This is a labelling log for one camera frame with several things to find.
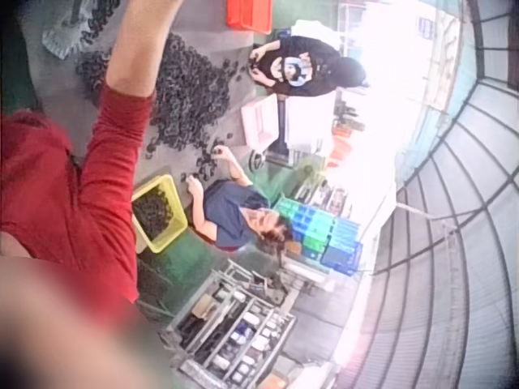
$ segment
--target black shirt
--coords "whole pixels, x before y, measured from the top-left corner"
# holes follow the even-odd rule
[[[309,62],[301,56],[308,53]],[[331,80],[327,63],[341,55],[332,46],[304,36],[280,39],[278,50],[268,51],[259,60],[258,68],[270,79],[276,80],[275,93],[287,96],[321,96],[334,91],[337,85]],[[286,71],[299,68],[292,79]]]

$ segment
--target yellow crate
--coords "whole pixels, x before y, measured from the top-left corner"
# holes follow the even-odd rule
[[[155,177],[147,184],[141,186],[134,192],[133,196],[131,196],[131,201],[133,202],[137,200],[140,196],[145,195],[156,186],[159,186],[159,189],[165,193],[165,197],[167,198],[171,211],[173,212],[173,219],[169,222],[168,228],[152,242],[144,232],[135,215],[132,215],[132,220],[135,228],[142,235],[151,251],[154,253],[160,253],[176,237],[178,237],[178,235],[184,232],[187,228],[187,218],[182,208],[182,204],[180,203],[180,198],[178,197],[177,188],[175,187],[173,178],[169,174]]]

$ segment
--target metal rack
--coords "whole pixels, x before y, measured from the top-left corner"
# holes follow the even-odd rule
[[[170,330],[176,331],[181,322],[190,315],[191,310],[193,310],[202,296],[214,293],[212,291],[221,290],[222,288],[228,291],[225,298],[218,302],[217,308],[213,310],[206,323],[184,348],[188,358],[180,366],[180,370],[202,387],[207,389],[252,389],[255,387],[273,358],[279,353],[281,346],[284,344],[295,323],[293,315],[282,313],[278,308],[247,289],[247,281],[252,282],[253,279],[254,275],[251,272],[229,261],[229,266],[225,271],[212,272],[208,280],[204,282],[193,298],[169,325]],[[242,309],[242,311],[236,317],[232,316],[231,313],[236,314],[239,309]],[[259,322],[254,325],[244,321],[246,314],[251,313],[252,310],[254,310],[253,314],[259,318]],[[223,327],[226,329],[225,334],[220,339],[214,338],[216,339],[216,345],[210,349],[209,355],[205,357],[204,353],[208,351],[208,346],[204,342],[209,340],[210,336],[224,320],[230,323],[229,319],[233,320],[232,325],[228,329]],[[244,344],[238,346],[232,340],[232,335],[236,333],[237,329],[243,327],[244,323],[250,326],[250,330],[248,330],[250,335]],[[280,331],[277,331],[276,336],[262,335],[268,323],[271,326],[274,324],[280,329]],[[268,347],[264,351],[258,351],[257,348],[253,349],[253,345],[261,336],[268,339]],[[229,350],[230,345],[235,349],[235,354],[232,358],[228,358],[228,367],[224,371],[216,370],[213,364],[215,358],[222,352],[223,348],[226,347]],[[245,363],[243,358],[249,352],[257,353],[261,357],[255,358],[254,365],[247,365],[250,368],[250,372],[241,374],[243,376],[241,382],[233,381],[233,376],[238,372],[238,367]]]

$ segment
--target red crate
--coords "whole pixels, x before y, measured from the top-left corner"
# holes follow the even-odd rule
[[[227,2],[227,24],[270,34],[272,30],[272,0],[229,0]]]

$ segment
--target woman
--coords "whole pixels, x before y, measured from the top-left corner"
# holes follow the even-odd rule
[[[81,171],[57,124],[31,112],[2,117],[0,254],[79,270],[115,297],[135,302],[135,164],[165,42],[181,5],[182,0],[128,2]],[[98,294],[93,309],[117,322],[117,298],[110,302],[106,293]]]
[[[221,249],[239,248],[259,238],[279,254],[290,239],[288,220],[269,208],[227,147],[215,147],[215,158],[229,163],[233,181],[215,182],[204,193],[199,180],[187,179],[196,231]]]
[[[321,96],[337,87],[359,87],[366,78],[358,61],[304,36],[290,36],[252,50],[251,63],[254,81],[286,96]]]

